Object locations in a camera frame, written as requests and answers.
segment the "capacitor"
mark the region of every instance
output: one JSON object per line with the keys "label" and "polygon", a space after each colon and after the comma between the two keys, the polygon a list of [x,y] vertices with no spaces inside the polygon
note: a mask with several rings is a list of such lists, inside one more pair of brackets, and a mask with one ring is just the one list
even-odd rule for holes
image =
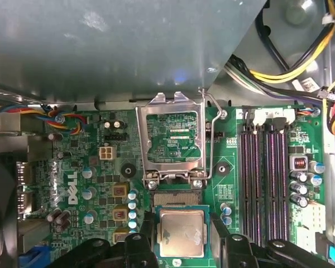
{"label": "capacitor", "polygon": [[298,180],[301,183],[306,183],[308,180],[307,175],[301,171],[292,171],[289,176],[291,179]]}
{"label": "capacitor", "polygon": [[84,167],[82,170],[82,177],[85,179],[90,179],[95,175],[96,172],[97,170],[92,166]]}
{"label": "capacitor", "polygon": [[70,225],[71,225],[71,222],[68,219],[66,219],[65,221],[63,221],[61,225],[58,225],[56,227],[56,232],[61,233],[64,230],[66,230],[68,227],[70,227]]}
{"label": "capacitor", "polygon": [[94,210],[90,210],[87,214],[83,217],[83,221],[85,224],[92,224],[94,220],[97,218],[97,213]]}
{"label": "capacitor", "polygon": [[220,208],[221,208],[221,211],[222,211],[222,213],[223,213],[224,215],[229,216],[229,215],[232,214],[232,209],[231,209],[231,207],[229,206],[229,204],[227,204],[227,203],[222,203],[221,206],[220,206]]}
{"label": "capacitor", "polygon": [[71,152],[58,152],[57,153],[57,158],[58,159],[69,159],[72,157]]}
{"label": "capacitor", "polygon": [[128,203],[128,208],[129,209],[136,209],[136,206],[137,206],[137,202],[135,200],[131,200],[129,203]]}
{"label": "capacitor", "polygon": [[310,161],[309,171],[317,174],[323,174],[325,172],[325,165],[316,161]]}
{"label": "capacitor", "polygon": [[308,188],[304,184],[300,184],[295,181],[289,185],[289,188],[297,194],[306,195],[308,193]]}
{"label": "capacitor", "polygon": [[308,200],[306,197],[299,194],[291,194],[289,197],[290,201],[301,208],[305,208],[308,205]]}
{"label": "capacitor", "polygon": [[313,173],[308,173],[307,176],[308,176],[308,180],[310,181],[312,186],[318,187],[323,183],[323,179],[319,175],[316,175],[316,174],[313,174]]}
{"label": "capacitor", "polygon": [[226,226],[229,226],[229,225],[232,224],[232,218],[223,214],[223,213],[221,214],[221,220],[222,220],[223,224],[226,225]]}
{"label": "capacitor", "polygon": [[113,125],[115,128],[120,128],[120,129],[126,127],[126,124],[123,121],[114,121]]}
{"label": "capacitor", "polygon": [[130,229],[135,229],[137,226],[138,226],[138,223],[136,222],[135,219],[131,219],[129,222],[128,222],[128,226]]}
{"label": "capacitor", "polygon": [[60,214],[62,213],[62,210],[59,208],[55,208],[54,211],[50,212],[47,217],[46,220],[48,222],[53,222]]}
{"label": "capacitor", "polygon": [[50,133],[47,138],[50,141],[62,141],[63,135],[61,133]]}
{"label": "capacitor", "polygon": [[64,210],[55,220],[57,224],[63,224],[63,222],[71,216],[69,210]]}
{"label": "capacitor", "polygon": [[82,197],[84,200],[91,200],[95,194],[97,193],[97,190],[94,187],[89,187],[82,192]]}
{"label": "capacitor", "polygon": [[104,128],[110,128],[110,127],[111,127],[111,123],[109,121],[105,121]]}
{"label": "capacitor", "polygon": [[138,195],[138,191],[136,189],[131,189],[128,193],[129,200],[135,200]]}
{"label": "capacitor", "polygon": [[128,217],[129,217],[129,219],[136,219],[136,217],[137,217],[136,211],[135,210],[129,211]]}

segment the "green circuit board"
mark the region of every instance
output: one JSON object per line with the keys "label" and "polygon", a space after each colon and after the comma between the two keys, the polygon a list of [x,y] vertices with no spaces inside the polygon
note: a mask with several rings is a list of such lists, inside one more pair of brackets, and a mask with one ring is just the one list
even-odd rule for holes
{"label": "green circuit board", "polygon": [[[214,140],[213,167],[214,175],[208,181],[202,194],[202,204],[209,207],[210,212],[221,214],[220,206],[228,203],[232,209],[232,223],[228,226],[231,233],[241,233],[239,214],[240,169],[238,167],[238,126],[243,123],[238,108],[227,107],[228,116],[218,120],[215,130],[223,135]],[[90,238],[103,238],[113,243],[116,230],[128,229],[127,221],[113,221],[112,212],[117,205],[127,204],[127,197],[115,197],[112,188],[117,183],[125,183],[129,189],[136,189],[137,199],[137,230],[143,220],[144,211],[151,209],[150,194],[142,184],[142,162],[140,141],[137,128],[136,112],[126,111],[86,111],[80,114],[87,118],[88,126],[83,133],[76,136],[64,135],[62,141],[55,141],[54,158],[49,162],[41,162],[35,167],[36,185],[31,189],[37,191],[41,209],[32,213],[31,217],[44,217],[54,208],[71,212],[71,225],[62,233],[56,232],[56,226],[51,225],[51,236],[47,238],[52,247],[51,259],[54,260],[67,253],[75,246]],[[211,121],[217,114],[215,108],[207,108],[206,119]],[[111,132],[105,128],[107,121],[121,121],[126,125],[117,133],[126,133],[123,140],[107,139]],[[153,162],[184,162],[200,157],[200,151],[194,144],[196,133],[196,114],[154,115],[147,118],[149,138],[152,147],[149,160]],[[302,146],[304,152],[314,160],[322,162],[322,121],[320,117],[297,117],[293,128],[288,133],[289,146]],[[115,147],[116,158],[99,159],[100,147]],[[59,159],[59,153],[65,153]],[[216,165],[225,162],[229,166],[227,175],[219,175]],[[125,168],[135,167],[129,178],[123,176]],[[76,203],[69,204],[72,192],[69,182],[76,179]],[[82,198],[82,193],[94,188],[94,197],[90,200]],[[314,192],[309,187],[309,197],[324,203],[323,185]],[[160,190],[190,189],[188,184],[161,184]],[[299,208],[291,206],[291,241],[296,241],[295,227],[300,225],[293,220],[293,215]],[[91,211],[96,212],[92,224],[84,223],[84,216]],[[209,246],[206,245],[203,259],[182,259],[183,267],[215,267]],[[160,267],[172,267],[172,258],[159,258]]]}

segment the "silver metal plate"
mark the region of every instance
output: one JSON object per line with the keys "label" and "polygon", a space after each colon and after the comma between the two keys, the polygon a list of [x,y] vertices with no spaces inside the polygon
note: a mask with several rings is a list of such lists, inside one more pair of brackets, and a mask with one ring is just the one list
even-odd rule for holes
{"label": "silver metal plate", "polygon": [[0,0],[0,83],[51,102],[197,93],[265,2]]}

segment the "screw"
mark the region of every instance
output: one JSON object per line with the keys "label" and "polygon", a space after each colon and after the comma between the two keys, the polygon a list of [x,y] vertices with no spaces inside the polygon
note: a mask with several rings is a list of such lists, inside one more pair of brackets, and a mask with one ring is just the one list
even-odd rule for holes
{"label": "screw", "polygon": [[181,259],[173,259],[173,266],[174,267],[180,267],[181,264],[183,264],[183,261]]}
{"label": "screw", "polygon": [[242,236],[238,236],[238,235],[234,235],[234,236],[232,236],[232,239],[235,240],[235,241],[242,241],[243,237]]}
{"label": "screw", "polygon": [[93,242],[93,247],[100,247],[104,244],[102,240],[97,240]]}
{"label": "screw", "polygon": [[192,185],[193,185],[195,188],[199,188],[199,189],[201,189],[202,186],[203,186],[203,183],[202,183],[201,180],[194,180],[194,181],[192,182]]}
{"label": "screw", "polygon": [[62,115],[55,116],[55,121],[59,124],[63,124],[65,122],[65,117]]}
{"label": "screw", "polygon": [[115,128],[120,128],[121,127],[121,123],[119,121],[115,121],[114,122],[114,127]]}
{"label": "screw", "polygon": [[227,115],[228,115],[227,111],[226,110],[222,110],[220,119],[226,119]]}
{"label": "screw", "polygon": [[210,67],[210,68],[207,68],[207,69],[206,69],[206,72],[207,72],[207,73],[214,73],[214,72],[216,72],[216,71],[217,71],[217,69],[214,68],[214,67]]}
{"label": "screw", "polygon": [[155,190],[157,187],[157,183],[156,181],[149,181],[149,183],[147,184],[147,187],[149,188],[149,190]]}
{"label": "screw", "polygon": [[273,242],[273,245],[274,245],[275,247],[285,247],[285,245],[284,245],[282,242],[280,242],[280,241],[275,241],[275,242]]}

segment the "ram slot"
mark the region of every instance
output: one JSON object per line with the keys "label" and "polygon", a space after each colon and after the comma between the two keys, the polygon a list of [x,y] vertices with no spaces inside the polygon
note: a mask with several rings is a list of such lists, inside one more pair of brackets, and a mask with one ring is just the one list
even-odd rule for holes
{"label": "ram slot", "polygon": [[252,237],[252,207],[251,207],[251,171],[250,171],[250,146],[249,134],[243,133],[240,136],[241,148],[241,216],[242,216],[242,232],[244,235]]}
{"label": "ram slot", "polygon": [[286,134],[277,133],[277,166],[278,166],[278,193],[279,193],[279,239],[289,239],[289,201],[288,201],[288,144]]}
{"label": "ram slot", "polygon": [[266,228],[267,239],[279,237],[279,200],[278,200],[278,174],[277,174],[277,134],[267,132],[265,135],[265,172],[266,172]]}
{"label": "ram slot", "polygon": [[251,153],[251,196],[252,196],[252,215],[253,233],[252,239],[262,245],[262,182],[261,182],[261,152],[260,135],[250,134],[250,153]]}

